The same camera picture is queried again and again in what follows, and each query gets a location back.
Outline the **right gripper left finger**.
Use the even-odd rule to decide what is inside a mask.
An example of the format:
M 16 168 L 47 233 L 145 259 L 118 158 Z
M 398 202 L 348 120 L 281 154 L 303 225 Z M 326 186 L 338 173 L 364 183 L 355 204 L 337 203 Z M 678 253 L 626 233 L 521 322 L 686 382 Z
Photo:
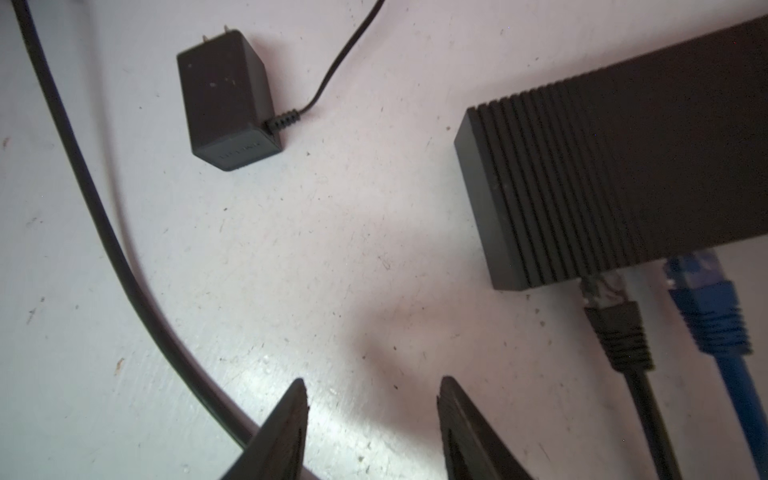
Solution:
M 308 414 L 306 386 L 297 378 L 223 479 L 300 479 Z

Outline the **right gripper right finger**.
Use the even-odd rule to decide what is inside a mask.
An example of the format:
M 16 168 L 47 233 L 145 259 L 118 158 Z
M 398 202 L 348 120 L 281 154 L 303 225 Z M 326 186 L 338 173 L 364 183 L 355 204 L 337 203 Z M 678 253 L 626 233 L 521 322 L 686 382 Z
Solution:
M 454 377 L 442 378 L 437 409 L 449 479 L 533 479 Z

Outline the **black power adapter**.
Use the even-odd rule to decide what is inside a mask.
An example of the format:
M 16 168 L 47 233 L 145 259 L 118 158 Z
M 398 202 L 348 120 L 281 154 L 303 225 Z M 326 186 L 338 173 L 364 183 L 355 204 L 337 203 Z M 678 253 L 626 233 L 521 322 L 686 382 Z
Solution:
M 374 3 L 312 99 L 298 110 L 275 112 L 266 67 L 238 30 L 227 30 L 179 53 L 177 64 L 192 153 L 224 172 L 281 153 L 281 132 L 317 104 L 383 5 L 382 1 Z

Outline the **black network switch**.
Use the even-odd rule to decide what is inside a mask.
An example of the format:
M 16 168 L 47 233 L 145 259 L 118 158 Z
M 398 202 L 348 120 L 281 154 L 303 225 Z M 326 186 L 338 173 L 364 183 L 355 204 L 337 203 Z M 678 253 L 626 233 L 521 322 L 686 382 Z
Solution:
M 767 20 L 467 109 L 492 286 L 524 291 L 767 231 Z

